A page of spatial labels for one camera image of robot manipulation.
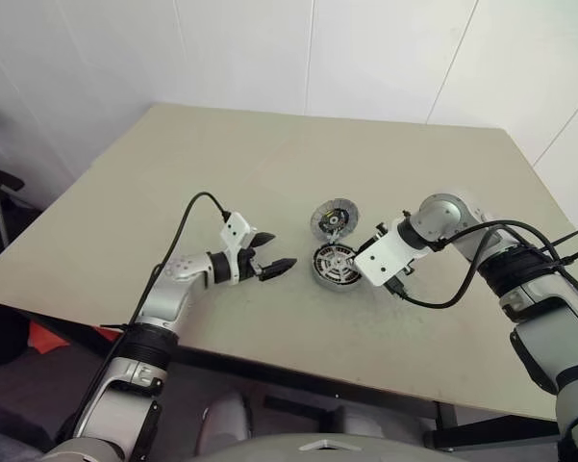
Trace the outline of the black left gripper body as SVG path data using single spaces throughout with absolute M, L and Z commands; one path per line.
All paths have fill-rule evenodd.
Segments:
M 258 278 L 262 281 L 263 269 L 257 263 L 256 251 L 252 247 L 242 248 L 238 253 L 239 281 L 245 281 L 250 278 Z

